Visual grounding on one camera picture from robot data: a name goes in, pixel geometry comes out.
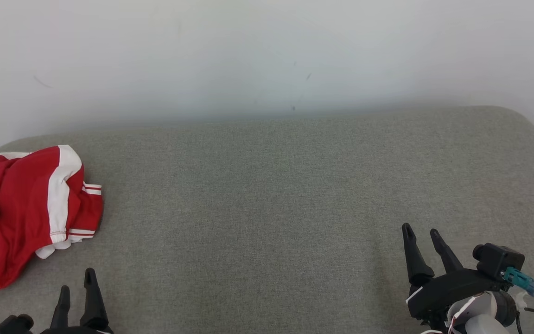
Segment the gray fabric surface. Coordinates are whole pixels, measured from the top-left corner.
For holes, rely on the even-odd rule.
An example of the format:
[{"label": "gray fabric surface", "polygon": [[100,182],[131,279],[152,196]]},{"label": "gray fabric surface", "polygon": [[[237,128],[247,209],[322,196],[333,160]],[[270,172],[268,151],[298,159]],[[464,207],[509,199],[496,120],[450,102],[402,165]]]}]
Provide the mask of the gray fabric surface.
[{"label": "gray fabric surface", "polygon": [[[437,228],[465,266],[492,242],[534,277],[534,127],[496,107],[47,135],[102,184],[97,235],[34,259],[0,290],[0,321],[70,323],[95,268],[115,333],[406,333],[400,226],[437,274]],[[534,314],[522,327],[534,334]]]}]

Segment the garment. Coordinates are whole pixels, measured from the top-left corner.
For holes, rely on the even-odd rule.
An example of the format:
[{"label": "garment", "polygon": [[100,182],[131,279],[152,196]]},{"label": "garment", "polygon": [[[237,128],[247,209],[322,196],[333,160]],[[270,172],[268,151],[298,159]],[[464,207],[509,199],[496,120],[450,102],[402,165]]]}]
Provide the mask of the garment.
[{"label": "garment", "polygon": [[101,215],[102,187],[85,184],[70,146],[0,154],[0,289],[34,253],[47,258],[93,237]]}]

